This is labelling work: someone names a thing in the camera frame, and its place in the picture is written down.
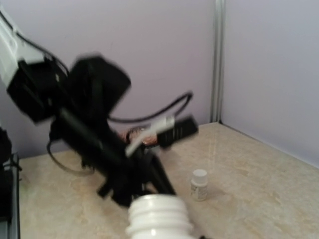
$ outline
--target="light purple wall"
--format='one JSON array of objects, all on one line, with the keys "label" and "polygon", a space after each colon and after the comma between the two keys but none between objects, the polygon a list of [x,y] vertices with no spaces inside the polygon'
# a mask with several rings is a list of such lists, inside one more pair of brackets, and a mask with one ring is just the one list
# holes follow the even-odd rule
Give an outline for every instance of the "light purple wall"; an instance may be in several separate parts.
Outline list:
[{"label": "light purple wall", "polygon": [[226,1],[222,120],[319,168],[319,1]]},{"label": "light purple wall", "polygon": [[[209,121],[214,1],[1,2],[27,36],[69,66],[80,53],[101,52],[126,69],[133,86],[114,116],[142,116],[193,90],[194,99],[187,112],[193,113],[198,123]],[[48,124],[33,126],[3,96],[3,89],[1,94],[6,102],[0,107],[1,120],[20,154],[44,153]],[[9,120],[11,109],[14,120]]]}]

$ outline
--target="metal pole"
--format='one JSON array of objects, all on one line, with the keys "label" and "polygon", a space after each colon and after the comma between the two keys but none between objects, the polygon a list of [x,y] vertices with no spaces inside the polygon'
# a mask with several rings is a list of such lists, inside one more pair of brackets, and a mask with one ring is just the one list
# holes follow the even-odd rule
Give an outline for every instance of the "metal pole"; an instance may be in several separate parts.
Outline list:
[{"label": "metal pole", "polygon": [[211,122],[221,122],[221,108],[224,77],[224,27],[225,27],[225,0],[215,1],[215,36],[214,36],[214,62],[211,95]]}]

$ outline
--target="robotic arm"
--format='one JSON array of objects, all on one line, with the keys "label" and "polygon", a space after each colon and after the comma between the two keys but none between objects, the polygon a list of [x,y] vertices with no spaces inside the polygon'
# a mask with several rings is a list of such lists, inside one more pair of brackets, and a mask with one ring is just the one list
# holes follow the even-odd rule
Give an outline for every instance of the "robotic arm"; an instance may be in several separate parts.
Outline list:
[{"label": "robotic arm", "polygon": [[[141,119],[114,119],[111,111],[130,88],[128,75],[101,56],[80,58],[70,72],[46,49],[28,40],[0,6],[0,78],[16,106],[34,123],[52,119],[51,143],[63,140],[82,156],[82,165],[98,170],[106,182],[101,197],[129,206],[134,197],[149,193],[175,194],[158,157],[143,148],[148,134],[157,134],[161,147],[195,134],[193,117],[174,116],[153,123],[127,145],[113,131],[108,120],[142,122],[171,108]],[[179,114],[191,99],[187,93]],[[145,189],[152,183],[156,192]]]}]

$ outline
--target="metal frame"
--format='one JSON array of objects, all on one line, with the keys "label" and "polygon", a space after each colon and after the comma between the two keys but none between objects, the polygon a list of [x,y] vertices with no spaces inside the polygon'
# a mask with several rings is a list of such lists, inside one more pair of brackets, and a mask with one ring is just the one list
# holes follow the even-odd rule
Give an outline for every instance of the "metal frame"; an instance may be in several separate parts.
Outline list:
[{"label": "metal frame", "polygon": [[[13,161],[19,165],[18,154],[13,155]],[[12,219],[11,222],[0,222],[0,238],[20,239],[19,170],[14,166],[6,167],[10,168],[13,172]]]},{"label": "metal frame", "polygon": [[221,122],[224,78],[225,0],[215,0],[214,62],[210,122]]}]

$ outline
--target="white robot arm segment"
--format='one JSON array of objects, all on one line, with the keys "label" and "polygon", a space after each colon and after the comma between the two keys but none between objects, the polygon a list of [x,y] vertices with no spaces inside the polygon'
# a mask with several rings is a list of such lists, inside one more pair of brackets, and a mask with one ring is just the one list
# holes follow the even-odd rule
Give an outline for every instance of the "white robot arm segment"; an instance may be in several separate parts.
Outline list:
[{"label": "white robot arm segment", "polygon": [[18,70],[19,60],[41,62],[44,55],[19,37],[21,31],[1,5],[0,14],[0,78],[8,87]]}]

